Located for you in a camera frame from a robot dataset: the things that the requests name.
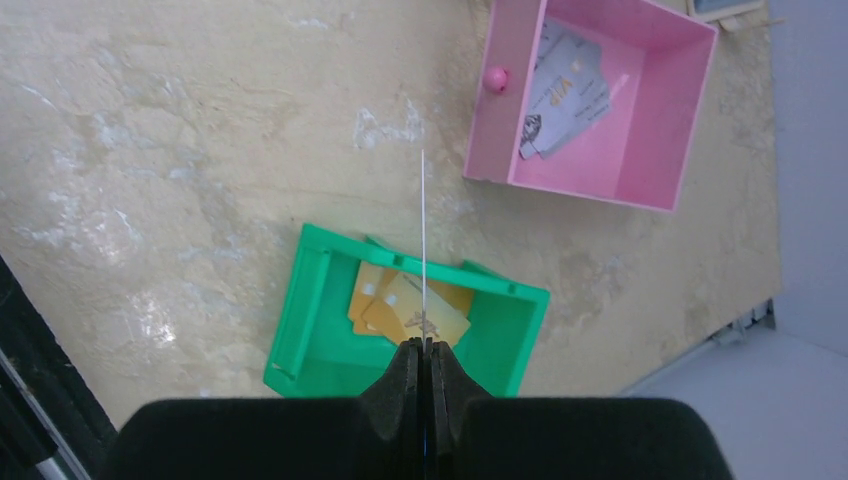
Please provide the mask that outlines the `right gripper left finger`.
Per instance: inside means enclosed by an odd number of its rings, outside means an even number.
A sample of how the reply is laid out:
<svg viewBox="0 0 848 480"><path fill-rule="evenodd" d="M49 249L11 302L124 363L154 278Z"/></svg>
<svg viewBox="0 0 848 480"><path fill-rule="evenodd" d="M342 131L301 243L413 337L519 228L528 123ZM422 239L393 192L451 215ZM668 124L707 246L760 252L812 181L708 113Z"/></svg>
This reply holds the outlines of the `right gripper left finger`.
<svg viewBox="0 0 848 480"><path fill-rule="evenodd" d="M102 479L417 479L420 342L363 393L169 399L124 425Z"/></svg>

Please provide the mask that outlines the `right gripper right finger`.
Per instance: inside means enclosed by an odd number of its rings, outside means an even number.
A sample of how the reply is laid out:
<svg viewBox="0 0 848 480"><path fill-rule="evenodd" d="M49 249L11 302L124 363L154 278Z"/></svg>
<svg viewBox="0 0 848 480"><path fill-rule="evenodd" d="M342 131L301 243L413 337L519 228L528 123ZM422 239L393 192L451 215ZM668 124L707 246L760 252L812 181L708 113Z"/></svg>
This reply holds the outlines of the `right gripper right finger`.
<svg viewBox="0 0 848 480"><path fill-rule="evenodd" d="M433 479L730 479L689 405L662 398L489 394L444 342L429 345Z"/></svg>

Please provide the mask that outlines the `gold card from holder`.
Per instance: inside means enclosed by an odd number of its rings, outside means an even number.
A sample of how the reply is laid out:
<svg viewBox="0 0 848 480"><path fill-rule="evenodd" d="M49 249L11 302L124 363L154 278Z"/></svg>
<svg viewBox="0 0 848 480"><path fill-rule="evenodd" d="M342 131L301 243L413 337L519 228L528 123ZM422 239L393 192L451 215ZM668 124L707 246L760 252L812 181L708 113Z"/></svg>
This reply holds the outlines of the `gold card from holder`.
<svg viewBox="0 0 848 480"><path fill-rule="evenodd" d="M421 337L421 288L420 277L387 271L362 311L362 321L395 344ZM468 288L428 281L428 338L459 343L470 328L473 299Z"/></svg>

